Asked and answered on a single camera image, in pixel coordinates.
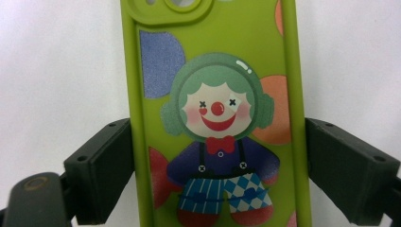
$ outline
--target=rosy cheek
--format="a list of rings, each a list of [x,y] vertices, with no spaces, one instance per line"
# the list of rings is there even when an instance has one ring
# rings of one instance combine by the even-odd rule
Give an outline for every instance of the rosy cheek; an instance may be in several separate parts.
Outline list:
[[[186,112],[186,124],[196,125],[201,121],[199,108],[188,108],[185,110]]]
[[[236,110],[236,117],[238,117],[239,119],[249,118],[250,108],[251,105],[249,103],[242,102],[239,105],[238,110]]]

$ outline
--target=checkered pants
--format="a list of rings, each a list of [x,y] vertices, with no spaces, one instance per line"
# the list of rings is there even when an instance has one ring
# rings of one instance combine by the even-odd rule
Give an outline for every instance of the checkered pants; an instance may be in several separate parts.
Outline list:
[[[200,214],[219,214],[227,193],[230,212],[244,212],[271,205],[268,190],[254,173],[230,179],[191,179],[180,196],[179,209]]]

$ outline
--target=clown mouth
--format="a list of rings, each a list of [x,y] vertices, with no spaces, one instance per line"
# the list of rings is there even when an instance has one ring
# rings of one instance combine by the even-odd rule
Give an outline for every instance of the clown mouth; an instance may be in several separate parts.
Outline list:
[[[203,116],[201,117],[203,123],[207,126],[207,128],[213,130],[213,131],[225,131],[228,128],[230,128],[231,125],[233,125],[233,122],[235,120],[235,114],[229,118],[228,120],[221,121],[221,122],[214,122],[210,121]]]

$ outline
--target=red bow tie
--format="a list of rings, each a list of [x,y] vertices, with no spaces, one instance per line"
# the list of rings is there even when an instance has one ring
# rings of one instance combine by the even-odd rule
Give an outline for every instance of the red bow tie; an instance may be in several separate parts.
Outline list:
[[[216,154],[221,149],[227,153],[232,153],[235,150],[235,139],[231,135],[227,135],[222,139],[209,137],[206,139],[206,148],[210,154]]]

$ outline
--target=clown face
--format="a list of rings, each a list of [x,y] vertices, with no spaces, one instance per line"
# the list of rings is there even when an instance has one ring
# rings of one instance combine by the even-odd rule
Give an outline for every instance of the clown face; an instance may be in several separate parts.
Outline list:
[[[185,126],[205,138],[236,136],[251,124],[250,108],[246,93],[234,92],[227,83],[217,87],[203,83],[197,92],[187,95]]]

